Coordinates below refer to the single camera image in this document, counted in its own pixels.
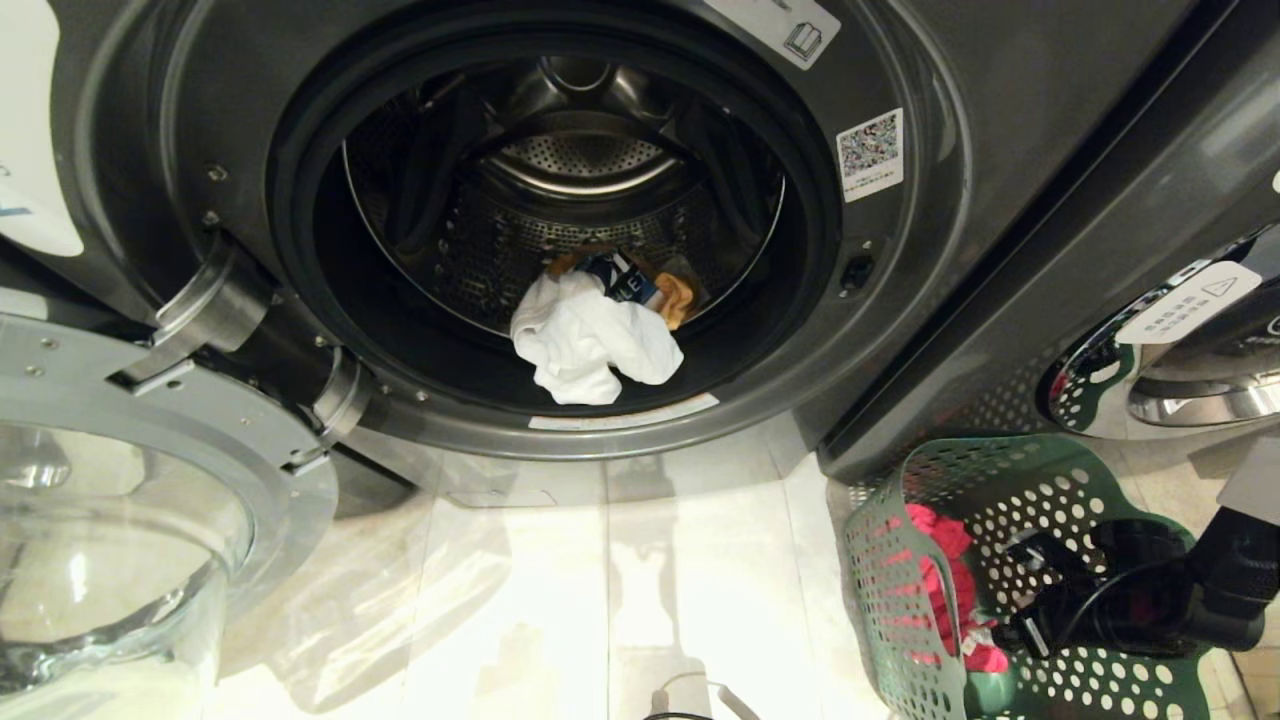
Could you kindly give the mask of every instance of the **qr code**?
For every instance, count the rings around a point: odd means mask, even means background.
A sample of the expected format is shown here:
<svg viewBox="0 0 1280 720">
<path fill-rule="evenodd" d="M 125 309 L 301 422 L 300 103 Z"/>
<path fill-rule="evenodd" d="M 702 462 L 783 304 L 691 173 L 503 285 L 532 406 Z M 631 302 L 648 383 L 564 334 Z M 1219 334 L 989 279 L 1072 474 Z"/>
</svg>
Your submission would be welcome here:
<svg viewBox="0 0 1280 720">
<path fill-rule="evenodd" d="M 900 138 L 897 118 L 899 113 L 890 113 L 850 132 L 841 133 L 838 137 L 840 170 L 844 177 L 851 178 L 868 168 L 882 165 L 897 158 Z"/>
</svg>

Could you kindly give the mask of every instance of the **plastic basket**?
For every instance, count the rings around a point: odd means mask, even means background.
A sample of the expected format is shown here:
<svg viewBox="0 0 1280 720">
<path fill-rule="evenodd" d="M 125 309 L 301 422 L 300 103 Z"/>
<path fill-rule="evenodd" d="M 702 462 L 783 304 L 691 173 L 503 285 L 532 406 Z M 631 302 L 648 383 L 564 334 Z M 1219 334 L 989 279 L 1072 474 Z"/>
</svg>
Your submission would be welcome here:
<svg viewBox="0 0 1280 720">
<path fill-rule="evenodd" d="M 908 502 L 964 521 L 974 542 L 963 560 L 978 584 L 978 607 L 988 615 L 1011 615 L 1012 596 L 1034 593 L 1059 579 L 1050 570 L 1028 571 L 997 550 L 1019 530 L 1051 530 L 1102 569 L 1102 553 L 1087 539 L 1100 521 L 1147 518 L 1172 524 L 1129 505 L 1106 465 L 1065 437 L 942 439 L 920 446 L 854 511 L 846 527 L 854 592 L 878 691 L 886 703 L 913 720 L 966 717 L 966 671 L 943 648 L 920 583 L 919 559 L 928 557 L 942 574 L 952 634 L 959 637 L 947 559 L 911 524 Z M 1192 542 L 1189 533 L 1185 538 Z M 1012 701 L 998 714 L 973 717 L 1208 716 L 1197 674 L 1199 656 L 1156 661 L 1066 648 L 1043 661 L 1027 653 L 1010 653 L 1009 660 Z"/>
</svg>

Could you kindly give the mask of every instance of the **warning triangle symbol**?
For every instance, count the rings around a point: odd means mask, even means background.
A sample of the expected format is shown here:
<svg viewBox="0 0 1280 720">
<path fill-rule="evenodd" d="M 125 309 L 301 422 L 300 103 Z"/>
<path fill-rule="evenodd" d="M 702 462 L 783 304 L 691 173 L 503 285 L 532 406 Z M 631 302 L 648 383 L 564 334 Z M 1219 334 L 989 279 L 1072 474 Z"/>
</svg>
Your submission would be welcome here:
<svg viewBox="0 0 1280 720">
<path fill-rule="evenodd" d="M 1231 286 L 1234 286 L 1234 284 L 1235 284 L 1235 278 L 1226 278 L 1225 281 L 1217 281 L 1216 283 L 1208 283 L 1207 286 L 1202 287 L 1201 290 L 1203 290 L 1204 292 L 1212 295 L 1213 297 L 1222 297 L 1224 295 L 1226 295 L 1226 291 L 1231 290 Z"/>
</svg>

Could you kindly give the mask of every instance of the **white towel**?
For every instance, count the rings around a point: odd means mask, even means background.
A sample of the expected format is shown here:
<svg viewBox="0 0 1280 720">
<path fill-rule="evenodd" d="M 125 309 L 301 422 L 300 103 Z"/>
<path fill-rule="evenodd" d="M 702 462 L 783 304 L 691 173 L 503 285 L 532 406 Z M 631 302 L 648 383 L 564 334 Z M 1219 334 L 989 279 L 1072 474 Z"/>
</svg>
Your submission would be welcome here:
<svg viewBox="0 0 1280 720">
<path fill-rule="evenodd" d="M 609 405 L 622 383 L 609 370 L 662 384 L 685 355 L 662 315 L 604 296 L 599 278 L 571 272 L 541 275 L 511 319 L 516 355 L 532 363 L 534 382 L 561 405 Z"/>
</svg>

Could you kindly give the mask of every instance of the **floor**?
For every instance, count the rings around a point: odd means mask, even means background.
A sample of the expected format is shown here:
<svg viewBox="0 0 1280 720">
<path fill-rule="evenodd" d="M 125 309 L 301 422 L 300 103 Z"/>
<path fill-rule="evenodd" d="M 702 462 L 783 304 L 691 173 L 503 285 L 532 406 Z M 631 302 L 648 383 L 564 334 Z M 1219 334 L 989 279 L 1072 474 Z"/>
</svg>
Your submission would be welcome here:
<svg viewBox="0 0 1280 720">
<path fill-rule="evenodd" d="M 1212 451 L 1230 439 L 1096 450 L 1135 505 L 1199 532 L 1235 452 Z M 812 456 L 781 478 L 723 460 L 660 468 L 675 497 L 620 502 L 654 470 L 636 460 L 568 478 L 595 503 L 530 491 L 535 507 L 484 510 L 460 507 L 448 478 L 497 470 L 442 460 L 434 492 L 338 521 L 228 628 L 206 717 L 890 719 L 845 612 L 828 505 L 844 488 Z M 733 480 L 689 480 L 709 475 Z M 1260 650 L 1202 662 L 1212 720 L 1254 717 L 1251 701 L 1280 716 L 1277 615 Z"/>
</svg>

